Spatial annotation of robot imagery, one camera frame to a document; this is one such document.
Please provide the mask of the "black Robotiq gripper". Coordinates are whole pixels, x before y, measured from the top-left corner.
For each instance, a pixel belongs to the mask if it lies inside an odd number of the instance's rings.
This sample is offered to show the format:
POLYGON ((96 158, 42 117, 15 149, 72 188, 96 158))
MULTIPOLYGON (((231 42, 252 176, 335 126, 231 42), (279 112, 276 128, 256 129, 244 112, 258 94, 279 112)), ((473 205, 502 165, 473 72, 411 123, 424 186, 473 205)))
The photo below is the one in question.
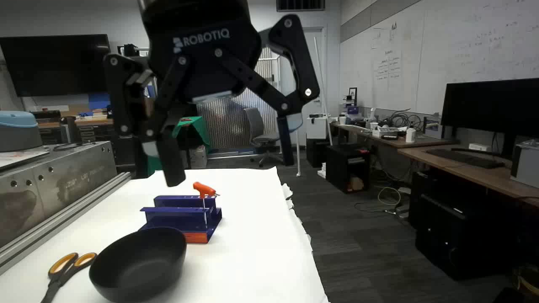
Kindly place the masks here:
POLYGON ((185 180, 180 144, 173 133, 180 102, 246 87, 276 112, 281 163, 293 165, 288 117, 320 96, 320 84, 298 15, 288 13, 259 33, 247 0, 140 0, 150 40, 148 65, 140 59, 108 53, 104 80, 113 104, 113 124, 135 144, 141 171, 156 153, 168 186, 185 180), (274 82, 256 72, 261 45, 276 55, 274 82), (158 92, 146 112, 145 85, 156 77, 158 92))

